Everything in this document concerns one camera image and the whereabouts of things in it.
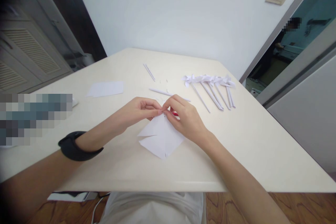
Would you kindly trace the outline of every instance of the right hand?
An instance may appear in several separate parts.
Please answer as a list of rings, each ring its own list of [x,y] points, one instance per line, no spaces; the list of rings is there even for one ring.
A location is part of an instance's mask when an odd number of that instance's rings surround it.
[[[162,111],[176,130],[186,138],[203,148],[211,133],[203,124],[196,108],[177,94],[170,97],[162,106]],[[172,112],[176,111],[180,117],[178,120]]]

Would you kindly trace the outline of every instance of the pixelated area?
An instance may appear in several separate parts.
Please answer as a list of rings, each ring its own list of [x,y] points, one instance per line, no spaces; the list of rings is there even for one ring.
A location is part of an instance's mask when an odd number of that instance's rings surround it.
[[[0,146],[30,145],[72,112],[72,94],[0,94]]]

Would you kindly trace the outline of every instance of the paper straw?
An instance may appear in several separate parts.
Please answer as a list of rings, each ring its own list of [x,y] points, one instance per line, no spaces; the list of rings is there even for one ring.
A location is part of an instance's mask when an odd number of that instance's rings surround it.
[[[153,81],[155,81],[155,78],[154,78],[154,76],[152,75],[152,73],[150,72],[148,66],[147,66],[146,64],[143,64],[143,65],[144,65],[144,67],[146,68],[146,70],[147,70],[147,72],[149,73],[149,75],[152,77]]]
[[[222,109],[224,110],[224,107],[222,106],[222,104],[221,104],[221,102],[220,102],[218,96],[216,95],[216,93],[215,93],[215,91],[214,91],[214,88],[211,86],[210,82],[208,82],[208,85],[209,85],[209,88],[210,88],[211,92],[212,92],[213,95],[215,96],[215,98],[216,98],[218,104],[219,104],[219,105],[222,107]]]
[[[220,110],[224,110],[223,108],[222,108],[222,106],[220,106],[219,104],[218,104],[218,102],[217,102],[217,100],[215,99],[215,97],[214,97],[214,95],[209,91],[209,89],[207,89],[207,87],[204,85],[204,83],[203,82],[201,82],[201,85],[204,87],[204,89],[205,89],[205,91],[208,93],[208,95],[210,96],[210,98],[213,100],[213,102],[216,104],[216,106],[218,107],[218,109],[220,109]]]
[[[230,91],[230,88],[228,87],[228,91],[229,91],[229,95],[230,95],[230,100],[231,100],[231,104],[232,104],[232,107],[233,108],[236,108],[234,102],[233,102],[233,99],[232,99],[232,94],[231,94],[231,91]]]
[[[228,105],[228,103],[227,103],[226,100],[224,99],[224,96],[223,96],[222,92],[221,92],[221,91],[219,90],[219,88],[218,88],[218,83],[215,83],[215,87],[216,87],[218,93],[220,94],[221,98],[223,99],[225,105],[227,106],[227,109],[228,109],[228,110],[231,110],[230,106]]]
[[[196,91],[198,97],[201,99],[201,101],[203,102],[203,104],[204,104],[204,106],[206,107],[206,109],[208,110],[208,112],[211,113],[210,110],[208,109],[207,105],[206,105],[205,102],[203,101],[201,95],[199,94],[199,92],[198,92],[197,89],[195,88],[194,84],[193,84],[192,82],[191,82],[190,84],[192,85],[192,87],[193,87],[194,90]]]
[[[226,93],[227,93],[227,98],[229,100],[229,104],[230,104],[230,107],[232,107],[232,100],[231,100],[231,95],[230,95],[230,89],[228,86],[225,86],[226,87]]]
[[[151,74],[151,76],[154,78],[154,75],[152,74],[152,72],[149,70],[149,67],[147,66],[147,64],[145,64],[145,66],[147,67],[149,73]]]
[[[149,90],[157,92],[157,93],[161,93],[161,94],[164,94],[164,95],[168,95],[168,96],[173,96],[174,95],[174,94],[171,94],[171,93],[168,93],[168,92],[165,92],[165,91],[161,91],[161,90],[158,90],[158,89],[150,88]],[[191,102],[191,100],[189,100],[189,99],[186,99],[186,98],[183,98],[183,99],[186,100],[187,102]]]

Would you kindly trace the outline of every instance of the wooden floor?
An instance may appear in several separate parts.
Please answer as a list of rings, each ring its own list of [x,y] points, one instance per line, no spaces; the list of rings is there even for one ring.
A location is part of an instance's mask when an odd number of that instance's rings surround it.
[[[292,224],[336,224],[336,194],[270,193]],[[99,199],[83,203],[49,201],[27,223],[90,224]],[[96,209],[94,222],[100,220],[107,197]],[[247,223],[229,193],[206,194],[209,224]]]

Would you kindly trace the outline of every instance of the cabinet door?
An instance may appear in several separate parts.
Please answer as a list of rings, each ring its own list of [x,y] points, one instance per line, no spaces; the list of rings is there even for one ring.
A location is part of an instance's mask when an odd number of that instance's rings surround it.
[[[29,21],[1,24],[0,44],[42,82],[71,71],[42,32]]]
[[[0,47],[0,92],[20,93],[41,81],[6,50]]]

